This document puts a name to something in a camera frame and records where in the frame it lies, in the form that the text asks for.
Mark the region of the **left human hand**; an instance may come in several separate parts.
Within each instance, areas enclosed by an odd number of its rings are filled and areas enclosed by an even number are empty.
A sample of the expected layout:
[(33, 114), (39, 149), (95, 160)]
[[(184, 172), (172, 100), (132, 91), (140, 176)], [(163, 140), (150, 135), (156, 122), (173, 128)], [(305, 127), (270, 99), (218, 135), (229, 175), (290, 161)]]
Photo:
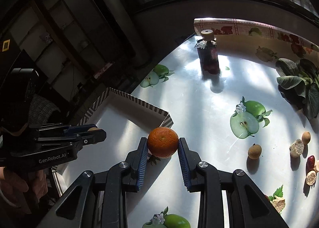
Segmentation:
[(46, 174), (43, 170), (33, 173), (31, 186), (19, 177), (16, 173), (8, 168), (1, 167), (1, 196), (9, 206), (15, 210), (30, 214), (31, 211), (25, 200), (24, 193), (31, 189), (36, 197), (36, 202), (46, 195), (48, 186), (46, 182)]

